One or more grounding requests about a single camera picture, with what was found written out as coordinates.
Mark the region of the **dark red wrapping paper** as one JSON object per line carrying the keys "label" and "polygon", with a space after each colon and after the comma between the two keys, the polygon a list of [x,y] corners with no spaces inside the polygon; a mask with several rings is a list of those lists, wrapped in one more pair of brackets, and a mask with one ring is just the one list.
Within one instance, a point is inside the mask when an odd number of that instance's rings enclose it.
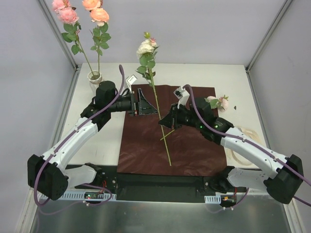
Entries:
{"label": "dark red wrapping paper", "polygon": [[227,166],[225,150],[206,140],[200,132],[183,126],[171,132],[158,124],[178,99],[176,86],[136,84],[145,98],[159,106],[160,113],[146,116],[125,115],[118,173],[169,176],[213,176]]}

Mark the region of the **pink flower bouquet green leaves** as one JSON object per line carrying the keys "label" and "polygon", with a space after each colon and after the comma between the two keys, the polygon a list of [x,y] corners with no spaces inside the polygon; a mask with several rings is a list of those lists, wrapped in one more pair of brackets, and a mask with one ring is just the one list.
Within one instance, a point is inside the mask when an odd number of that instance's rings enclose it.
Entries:
{"label": "pink flower bouquet green leaves", "polygon": [[[223,108],[221,99],[217,99],[215,97],[199,97],[195,98],[195,104],[201,118],[213,129],[225,133],[229,128],[233,127],[233,124],[230,122],[214,115],[214,110]],[[201,127],[198,129],[198,131],[201,133],[201,135],[205,139],[219,145],[223,136],[211,131],[202,123],[200,119],[199,122],[201,123]]]}

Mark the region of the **white rose stem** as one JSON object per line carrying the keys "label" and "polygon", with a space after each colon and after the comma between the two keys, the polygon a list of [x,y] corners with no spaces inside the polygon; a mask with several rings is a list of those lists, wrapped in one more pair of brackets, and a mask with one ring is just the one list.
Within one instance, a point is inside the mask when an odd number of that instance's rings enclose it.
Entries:
{"label": "white rose stem", "polygon": [[156,66],[156,53],[159,46],[149,32],[144,32],[143,35],[144,40],[141,42],[136,51],[136,55],[140,64],[140,66],[136,69],[136,72],[140,74],[152,88],[155,97],[158,118],[161,120],[162,117],[154,81],[155,72],[153,71],[153,68]]}

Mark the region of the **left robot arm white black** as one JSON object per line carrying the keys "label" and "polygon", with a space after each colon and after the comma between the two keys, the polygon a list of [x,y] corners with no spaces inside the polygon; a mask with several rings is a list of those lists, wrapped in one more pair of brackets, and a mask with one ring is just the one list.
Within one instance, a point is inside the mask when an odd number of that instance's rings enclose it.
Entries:
{"label": "left robot arm white black", "polygon": [[105,177],[99,166],[85,163],[68,169],[67,165],[82,145],[104,127],[114,112],[143,116],[156,114],[157,109],[146,100],[140,89],[135,97],[129,89],[117,92],[111,81],[101,82],[96,95],[70,132],[43,155],[32,155],[28,159],[28,185],[51,200],[61,198],[68,188],[85,183],[93,189],[102,187]]}

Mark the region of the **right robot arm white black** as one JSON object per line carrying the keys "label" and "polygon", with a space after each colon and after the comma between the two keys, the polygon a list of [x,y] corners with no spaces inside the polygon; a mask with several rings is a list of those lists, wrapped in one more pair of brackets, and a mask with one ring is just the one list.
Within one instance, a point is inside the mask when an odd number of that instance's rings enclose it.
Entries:
{"label": "right robot arm white black", "polygon": [[170,129],[196,128],[208,141],[238,153],[258,167],[252,170],[227,166],[208,182],[215,192],[226,193],[234,187],[252,188],[267,191],[276,201],[288,204],[303,182],[299,157],[287,157],[256,143],[229,121],[216,117],[203,98],[196,98],[189,108],[172,104],[169,113],[158,123]]}

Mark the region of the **beige ceramic vase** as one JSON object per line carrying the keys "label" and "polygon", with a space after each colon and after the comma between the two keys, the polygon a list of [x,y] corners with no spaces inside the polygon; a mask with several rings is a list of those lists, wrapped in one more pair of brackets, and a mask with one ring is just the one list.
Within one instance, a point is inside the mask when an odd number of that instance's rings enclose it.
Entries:
{"label": "beige ceramic vase", "polygon": [[96,95],[96,90],[99,87],[99,84],[103,81],[102,74],[98,71],[89,72],[88,76],[89,86],[92,90],[93,96]]}

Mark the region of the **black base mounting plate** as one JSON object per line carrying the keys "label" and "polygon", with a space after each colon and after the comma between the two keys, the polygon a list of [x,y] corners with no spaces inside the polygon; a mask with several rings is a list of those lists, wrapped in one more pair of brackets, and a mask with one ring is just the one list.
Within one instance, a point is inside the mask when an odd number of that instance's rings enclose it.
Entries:
{"label": "black base mounting plate", "polygon": [[97,166],[99,172],[90,185],[106,188],[123,201],[202,203],[208,197],[229,196],[248,188],[266,190],[268,179],[259,169],[228,166],[219,174],[206,176],[168,176],[119,173],[116,166]]}

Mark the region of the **right aluminium frame post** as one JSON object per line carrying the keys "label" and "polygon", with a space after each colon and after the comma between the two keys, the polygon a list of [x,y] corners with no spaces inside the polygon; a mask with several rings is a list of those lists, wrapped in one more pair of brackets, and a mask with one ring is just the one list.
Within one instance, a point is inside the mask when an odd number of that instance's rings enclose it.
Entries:
{"label": "right aluminium frame post", "polygon": [[279,9],[279,11],[276,14],[275,18],[273,19],[271,25],[269,26],[267,32],[265,33],[263,39],[261,40],[259,46],[255,50],[250,62],[245,67],[245,71],[247,74],[251,71],[251,69],[255,65],[256,61],[259,59],[259,56],[261,55],[261,53],[263,52],[265,47],[268,45],[268,42],[272,38],[274,32],[276,31],[279,24],[281,23],[281,21],[285,17],[286,13],[288,12],[288,10],[291,7],[291,5],[293,4],[293,2],[294,2],[294,0],[285,0],[283,2],[281,8]]}

